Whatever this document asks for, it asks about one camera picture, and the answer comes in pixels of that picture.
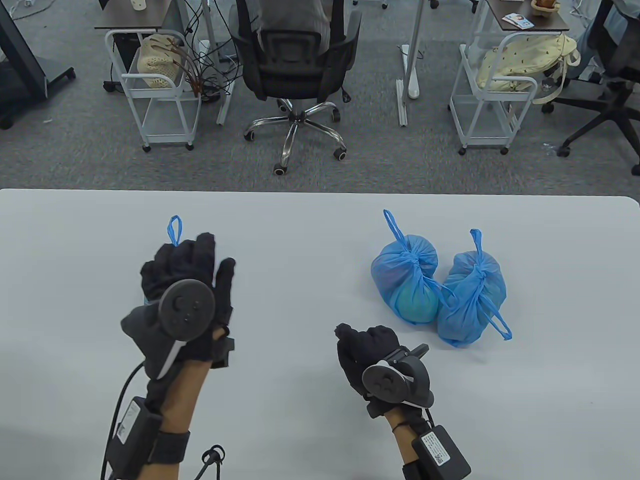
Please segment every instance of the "gray carpet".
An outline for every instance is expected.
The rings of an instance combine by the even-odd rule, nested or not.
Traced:
[[[34,8],[48,1],[36,0]],[[220,2],[223,12],[229,4]],[[457,44],[472,22],[465,0],[443,0],[438,10],[428,12],[424,60],[417,66],[420,98],[410,108],[409,127],[400,129],[394,85],[401,73],[397,45],[411,35],[415,0],[390,0],[387,10],[370,2],[361,2],[359,8],[364,17],[358,56],[345,83],[353,101],[340,104],[338,126],[349,149],[348,160],[333,159],[335,145],[328,137],[302,130],[289,174],[274,177],[271,167],[278,160],[285,126],[263,127],[255,142],[245,142],[243,127],[254,118],[276,115],[277,110],[273,100],[256,100],[241,81],[224,127],[215,124],[216,105],[203,106],[193,151],[154,145],[144,153],[124,96],[102,89],[109,62],[103,33],[93,30],[100,15],[98,1],[57,0],[47,11],[17,24],[36,54],[73,65],[77,79],[12,129],[0,131],[0,187],[640,199],[640,179],[629,172],[637,157],[614,124],[602,125],[576,142],[569,158],[550,151],[549,145],[558,145],[586,121],[585,112],[569,107],[557,106],[551,116],[533,107],[506,156],[496,150],[458,155],[458,138],[445,107],[459,61]],[[25,11],[20,7],[17,14]],[[220,21],[216,26],[217,32],[223,31]],[[319,120],[328,123],[328,115]]]

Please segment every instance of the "cream patterned bag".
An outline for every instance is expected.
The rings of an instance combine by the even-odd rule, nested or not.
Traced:
[[[161,74],[176,79],[182,57],[175,51],[175,39],[169,35],[154,33],[142,40],[138,57],[138,72],[141,74]],[[169,82],[160,78],[145,78],[151,88],[170,88]]]
[[[484,88],[489,81],[498,50],[499,48],[496,47],[489,50],[484,56],[476,78],[478,87]],[[565,34],[558,36],[528,35],[517,38],[504,48],[493,77],[531,77],[550,69],[556,63],[560,63],[559,70],[562,76],[560,87],[544,98],[533,100],[535,104],[544,104],[560,95],[567,68],[575,67],[580,63],[580,52],[577,50],[575,40]],[[528,82],[521,81],[493,80],[489,90],[491,92],[517,92],[525,90],[530,85]]]

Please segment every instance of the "black glove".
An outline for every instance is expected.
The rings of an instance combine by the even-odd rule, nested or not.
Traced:
[[[349,384],[353,389],[369,401],[367,411],[372,418],[384,415],[397,404],[384,402],[367,391],[362,384],[362,374],[365,369],[383,360],[387,355],[400,347],[396,333],[390,328],[378,325],[366,332],[358,332],[341,323],[335,328],[338,337],[338,361]],[[416,433],[424,430],[426,421],[422,418],[422,409],[402,404],[406,422]]]
[[[212,234],[198,235],[194,240],[185,240],[180,245],[162,245],[156,256],[140,270],[142,291],[150,300],[158,300],[169,286],[179,280],[192,278],[205,285],[212,285],[216,263],[216,241]],[[216,273],[216,285],[211,287],[216,298],[216,310],[208,329],[197,339],[180,349],[177,360],[211,361],[218,357],[216,348],[221,342],[213,340],[213,331],[224,328],[229,333],[231,307],[231,281],[236,261],[224,259]]]

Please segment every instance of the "label sticker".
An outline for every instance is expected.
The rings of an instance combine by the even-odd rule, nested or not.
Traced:
[[[129,433],[131,433],[131,428],[133,427],[133,424],[136,423],[139,413],[140,407],[132,400],[116,431],[116,436],[120,439],[123,445],[126,443]]]
[[[435,460],[436,465],[438,465],[439,467],[451,460],[451,457],[442,446],[434,432],[430,431],[428,434],[422,437],[422,443],[424,443],[424,446],[427,447],[427,450],[431,454],[431,457]]]

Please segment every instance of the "person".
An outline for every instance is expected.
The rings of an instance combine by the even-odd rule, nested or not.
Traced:
[[[640,0],[624,0],[623,3],[629,10],[629,13],[636,17],[640,16]],[[580,63],[575,67],[569,67],[566,75],[568,79],[574,80],[580,77],[591,60],[596,56],[596,52],[590,48],[588,44],[589,34],[593,28],[594,20],[595,19],[591,20],[586,30],[578,37],[577,50],[580,53]],[[627,19],[613,6],[604,22],[604,26],[609,32],[611,40],[616,42],[616,45],[620,44],[622,36],[627,29],[627,23]]]
[[[211,234],[201,234],[195,241],[186,240],[180,245],[163,245],[154,260],[142,270],[142,286],[145,297],[153,300],[162,296],[172,283],[185,278],[200,280],[212,285],[214,278],[215,241]],[[182,369],[172,381],[159,410],[163,416],[161,431],[183,434],[189,431],[191,419],[210,368],[212,353],[217,342],[229,334],[231,284],[235,261],[220,262],[213,288],[216,310],[211,327],[199,338],[188,342],[180,351]],[[426,425],[422,410],[406,405],[390,404],[367,394],[362,385],[362,373],[370,365],[378,363],[399,347],[396,334],[390,328],[377,326],[366,332],[358,332],[347,324],[335,329],[338,361],[348,383],[368,402],[375,403],[377,412],[389,423],[396,438],[405,471],[422,471],[418,456],[411,445],[417,431]],[[142,468],[138,480],[178,480],[179,464],[148,464]]]
[[[319,54],[329,49],[333,0],[259,0],[258,41],[265,30],[299,30],[320,34]]]

